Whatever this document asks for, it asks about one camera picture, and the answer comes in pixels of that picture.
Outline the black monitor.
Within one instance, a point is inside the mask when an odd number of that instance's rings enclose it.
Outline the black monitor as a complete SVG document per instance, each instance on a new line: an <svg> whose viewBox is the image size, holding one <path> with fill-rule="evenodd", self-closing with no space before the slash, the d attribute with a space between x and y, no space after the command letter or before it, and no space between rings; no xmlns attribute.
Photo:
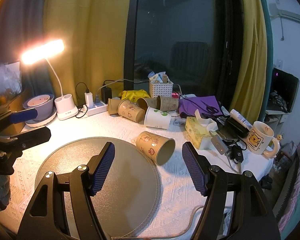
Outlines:
<svg viewBox="0 0 300 240"><path fill-rule="evenodd" d="M274 68L267 109L290 113L299 89L299 79L288 72Z"/></svg>

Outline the white power strip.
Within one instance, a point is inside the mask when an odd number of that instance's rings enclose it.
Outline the white power strip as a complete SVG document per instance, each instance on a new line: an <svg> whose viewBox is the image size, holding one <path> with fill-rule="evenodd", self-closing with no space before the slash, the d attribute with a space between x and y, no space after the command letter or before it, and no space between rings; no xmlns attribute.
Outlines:
<svg viewBox="0 0 300 240"><path fill-rule="evenodd" d="M108 110L108 105L103 102L94 104L92 108L88 108L86 104L83 104L79 106L78 113L76 114L76 118L83 118L86 116L96 115L99 113L106 112L107 110Z"/></svg>

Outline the white tube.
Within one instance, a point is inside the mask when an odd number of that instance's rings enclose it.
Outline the white tube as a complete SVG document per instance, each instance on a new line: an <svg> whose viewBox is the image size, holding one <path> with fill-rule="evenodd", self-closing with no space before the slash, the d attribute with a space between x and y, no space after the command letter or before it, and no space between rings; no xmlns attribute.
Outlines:
<svg viewBox="0 0 300 240"><path fill-rule="evenodd" d="M235 109L232 109L230 111L230 116L235 119L237 122L239 122L241 125L243 125L248 130L252 129L252 124L238 111Z"/></svg>

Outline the beige printed paper cup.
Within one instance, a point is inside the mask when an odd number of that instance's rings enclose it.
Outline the beige printed paper cup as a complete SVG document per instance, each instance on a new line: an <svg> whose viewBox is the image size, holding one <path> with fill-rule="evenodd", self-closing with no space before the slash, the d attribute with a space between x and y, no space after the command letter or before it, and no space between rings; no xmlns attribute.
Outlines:
<svg viewBox="0 0 300 240"><path fill-rule="evenodd" d="M145 111L129 100L123 100L119 104L118 114L136 123L141 122L145 117Z"/></svg>

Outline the white cup green print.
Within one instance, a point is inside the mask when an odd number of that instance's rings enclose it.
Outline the white cup green print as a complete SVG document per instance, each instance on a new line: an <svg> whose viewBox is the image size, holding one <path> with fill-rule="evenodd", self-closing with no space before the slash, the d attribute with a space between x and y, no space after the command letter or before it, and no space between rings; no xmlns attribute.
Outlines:
<svg viewBox="0 0 300 240"><path fill-rule="evenodd" d="M145 114L144 125L160 129L168 129L170 126L171 115L167 112L148 107Z"/></svg>

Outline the black scissors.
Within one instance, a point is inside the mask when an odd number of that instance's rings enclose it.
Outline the black scissors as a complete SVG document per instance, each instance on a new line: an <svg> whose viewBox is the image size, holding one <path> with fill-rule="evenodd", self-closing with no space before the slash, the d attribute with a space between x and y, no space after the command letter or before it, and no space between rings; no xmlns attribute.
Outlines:
<svg viewBox="0 0 300 240"><path fill-rule="evenodd" d="M203 105L206 107L206 112L210 113L210 114L217 114L219 112L219 110L216 107L210 106L207 103L205 103L204 101L202 101Z"/></svg>

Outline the white bear mug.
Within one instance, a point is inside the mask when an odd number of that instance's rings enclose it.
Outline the white bear mug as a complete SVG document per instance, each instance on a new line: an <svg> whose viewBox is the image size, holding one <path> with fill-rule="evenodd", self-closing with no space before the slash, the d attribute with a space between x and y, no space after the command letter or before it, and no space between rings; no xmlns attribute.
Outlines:
<svg viewBox="0 0 300 240"><path fill-rule="evenodd" d="M276 157L280 150L280 142L274 137L274 131L264 122L255 121L247 136L247 147L256 155L264 155L267 159Z"/></svg>

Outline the white lattice basket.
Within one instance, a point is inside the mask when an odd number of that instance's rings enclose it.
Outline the white lattice basket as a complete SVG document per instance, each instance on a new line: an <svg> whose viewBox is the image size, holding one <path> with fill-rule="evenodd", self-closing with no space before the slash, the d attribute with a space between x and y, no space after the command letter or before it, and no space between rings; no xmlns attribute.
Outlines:
<svg viewBox="0 0 300 240"><path fill-rule="evenodd" d="M167 83L149 83L149 92L151 98L158 96L171 97L173 90L173 82L168 80Z"/></svg>

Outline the purple cloth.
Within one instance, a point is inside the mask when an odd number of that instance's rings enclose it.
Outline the purple cloth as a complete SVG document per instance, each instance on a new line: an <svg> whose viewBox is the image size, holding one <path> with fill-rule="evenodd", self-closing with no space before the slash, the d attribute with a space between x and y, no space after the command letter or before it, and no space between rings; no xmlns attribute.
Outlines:
<svg viewBox="0 0 300 240"><path fill-rule="evenodd" d="M207 113L206 107L203 105L202 101L207 103L210 106L216 107L219 112L217 114ZM215 96L203 96L203 97L190 97L186 98L181 96L179 99L179 108L178 112L182 118L188 116L195 116L195 111L198 110L202 118L217 118L223 116L223 112L219 106L219 103Z"/></svg>

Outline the black power adapter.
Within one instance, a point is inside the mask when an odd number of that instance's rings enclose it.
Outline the black power adapter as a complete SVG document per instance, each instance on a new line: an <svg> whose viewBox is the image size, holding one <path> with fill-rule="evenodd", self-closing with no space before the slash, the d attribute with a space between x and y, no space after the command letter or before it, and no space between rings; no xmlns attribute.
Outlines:
<svg viewBox="0 0 300 240"><path fill-rule="evenodd" d="M108 100L112 98L112 89L108 86L106 87L103 87L101 89L101 98L102 98L102 101L107 104L108 103Z"/></svg>

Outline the fruit box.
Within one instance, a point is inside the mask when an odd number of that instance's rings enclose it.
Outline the fruit box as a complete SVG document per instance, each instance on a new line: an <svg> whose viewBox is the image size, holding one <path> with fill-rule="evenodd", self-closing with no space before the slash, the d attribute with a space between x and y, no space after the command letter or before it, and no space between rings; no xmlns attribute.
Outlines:
<svg viewBox="0 0 300 240"><path fill-rule="evenodd" d="M20 62L0 62L0 107L11 111L23 110L23 103L29 99L32 92L23 87Z"/></svg>

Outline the yellow tissue box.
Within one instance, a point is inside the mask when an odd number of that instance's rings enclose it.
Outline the yellow tissue box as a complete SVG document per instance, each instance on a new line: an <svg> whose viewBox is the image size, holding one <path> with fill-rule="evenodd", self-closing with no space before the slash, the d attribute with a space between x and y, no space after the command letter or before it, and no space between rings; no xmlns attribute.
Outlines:
<svg viewBox="0 0 300 240"><path fill-rule="evenodd" d="M202 124L196 117L188 116L186 118L185 129L190 142L198 150L208 150L212 147L211 139L217 133L217 123L212 119L204 119L206 124Z"/></svg>

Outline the yellow curtain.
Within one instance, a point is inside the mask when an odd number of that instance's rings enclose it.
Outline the yellow curtain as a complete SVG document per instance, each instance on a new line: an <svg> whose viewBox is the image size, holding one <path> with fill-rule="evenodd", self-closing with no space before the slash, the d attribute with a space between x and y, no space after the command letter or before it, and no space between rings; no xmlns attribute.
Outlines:
<svg viewBox="0 0 300 240"><path fill-rule="evenodd" d="M104 80L123 77L128 10L129 0L45 0L45 37L64 42L64 51L50 61L75 104L84 102L85 85L96 94Z"/></svg>

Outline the black pouch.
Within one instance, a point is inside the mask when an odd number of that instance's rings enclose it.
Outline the black pouch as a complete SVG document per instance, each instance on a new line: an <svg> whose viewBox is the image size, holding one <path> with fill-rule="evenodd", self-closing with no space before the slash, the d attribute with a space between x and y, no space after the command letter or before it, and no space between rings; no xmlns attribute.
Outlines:
<svg viewBox="0 0 300 240"><path fill-rule="evenodd" d="M217 134L224 140L237 140L245 138L249 133L249 129L237 122L235 119L229 117L222 123L218 123Z"/></svg>

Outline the purple bowl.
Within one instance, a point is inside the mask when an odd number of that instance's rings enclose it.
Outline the purple bowl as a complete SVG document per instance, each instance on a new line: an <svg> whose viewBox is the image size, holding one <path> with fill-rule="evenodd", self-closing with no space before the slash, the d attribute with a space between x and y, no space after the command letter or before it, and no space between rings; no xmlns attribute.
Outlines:
<svg viewBox="0 0 300 240"><path fill-rule="evenodd" d="M43 121L47 119L53 110L53 94L42 94L30 98L23 103L23 109L34 108L38 112L38 116L33 119L34 121Z"/></svg>

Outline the yellow plastic bag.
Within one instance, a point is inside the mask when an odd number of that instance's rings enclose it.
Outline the yellow plastic bag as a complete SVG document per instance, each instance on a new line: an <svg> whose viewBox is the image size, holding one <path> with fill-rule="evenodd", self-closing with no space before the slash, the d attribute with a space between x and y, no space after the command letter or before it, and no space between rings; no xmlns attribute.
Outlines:
<svg viewBox="0 0 300 240"><path fill-rule="evenodd" d="M129 100L130 102L137 102L139 98L150 98L149 94L143 90L123 90L118 94L122 100Z"/></svg>

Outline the beige cartoon paper cup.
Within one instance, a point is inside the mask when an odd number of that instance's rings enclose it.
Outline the beige cartoon paper cup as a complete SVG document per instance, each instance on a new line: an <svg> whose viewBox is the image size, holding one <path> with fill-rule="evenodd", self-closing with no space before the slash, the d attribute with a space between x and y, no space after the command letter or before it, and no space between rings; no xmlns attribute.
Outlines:
<svg viewBox="0 0 300 240"><path fill-rule="evenodd" d="M136 148L156 165L162 166L173 155L175 140L144 131L136 139Z"/></svg>

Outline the white desk lamp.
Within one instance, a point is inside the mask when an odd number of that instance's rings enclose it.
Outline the white desk lamp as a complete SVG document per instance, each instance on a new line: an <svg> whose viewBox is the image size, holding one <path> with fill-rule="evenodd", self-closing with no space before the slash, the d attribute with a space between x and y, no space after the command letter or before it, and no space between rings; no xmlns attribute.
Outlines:
<svg viewBox="0 0 300 240"><path fill-rule="evenodd" d="M78 108L74 103L72 94L64 94L61 80L52 66L50 59L64 51L64 42L62 39L52 40L46 44L32 47L21 54L21 61L25 65L33 65L38 61L45 60L50 66L60 88L61 95L55 98L55 107L57 117L63 121L70 119L78 114Z"/></svg>

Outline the brown paper cup leftmost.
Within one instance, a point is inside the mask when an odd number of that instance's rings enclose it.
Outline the brown paper cup leftmost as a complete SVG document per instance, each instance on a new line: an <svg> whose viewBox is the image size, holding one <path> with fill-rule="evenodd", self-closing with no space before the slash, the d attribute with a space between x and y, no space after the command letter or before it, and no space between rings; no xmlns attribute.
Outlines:
<svg viewBox="0 0 300 240"><path fill-rule="evenodd" d="M108 113L109 115L117 114L119 105L122 101L120 99L108 99Z"/></svg>

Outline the white usb charger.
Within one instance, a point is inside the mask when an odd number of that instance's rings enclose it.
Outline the white usb charger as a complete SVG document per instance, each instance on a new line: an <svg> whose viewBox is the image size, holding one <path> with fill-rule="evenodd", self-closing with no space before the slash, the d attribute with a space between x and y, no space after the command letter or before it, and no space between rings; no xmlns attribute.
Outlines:
<svg viewBox="0 0 300 240"><path fill-rule="evenodd" d="M94 101L93 101L93 94L91 92L85 92L85 104L88 109L91 109L94 107Z"/></svg>

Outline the round grey placemat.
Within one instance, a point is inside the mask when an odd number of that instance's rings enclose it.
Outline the round grey placemat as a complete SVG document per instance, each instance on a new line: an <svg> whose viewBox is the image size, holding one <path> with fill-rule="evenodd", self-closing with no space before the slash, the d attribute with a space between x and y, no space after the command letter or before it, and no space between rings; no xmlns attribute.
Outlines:
<svg viewBox="0 0 300 240"><path fill-rule="evenodd" d="M106 142L115 146L115 157L102 190L92 197L102 229L112 237L139 237L149 226L161 198L156 166L130 142L109 137L70 142L51 153L40 166L35 184L47 171L68 173L101 152Z"/></svg>

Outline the white remote dongle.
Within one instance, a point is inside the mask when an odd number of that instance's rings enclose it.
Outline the white remote dongle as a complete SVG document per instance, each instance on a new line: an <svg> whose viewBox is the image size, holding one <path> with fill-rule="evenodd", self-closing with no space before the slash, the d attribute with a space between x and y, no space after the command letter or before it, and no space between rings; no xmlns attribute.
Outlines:
<svg viewBox="0 0 300 240"><path fill-rule="evenodd" d="M216 148L216 150L219 152L219 154L224 155L228 152L228 147L227 145L223 142L221 137L219 135L214 135L211 138L211 143L213 146Z"/></svg>

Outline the brown paper cup middle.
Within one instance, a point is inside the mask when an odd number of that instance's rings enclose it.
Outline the brown paper cup middle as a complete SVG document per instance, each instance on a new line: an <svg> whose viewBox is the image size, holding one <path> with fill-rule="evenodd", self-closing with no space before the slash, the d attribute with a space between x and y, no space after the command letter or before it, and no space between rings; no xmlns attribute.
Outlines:
<svg viewBox="0 0 300 240"><path fill-rule="evenodd" d="M157 98L139 98L136 102L136 105L147 112L149 107L157 109L158 101Z"/></svg>

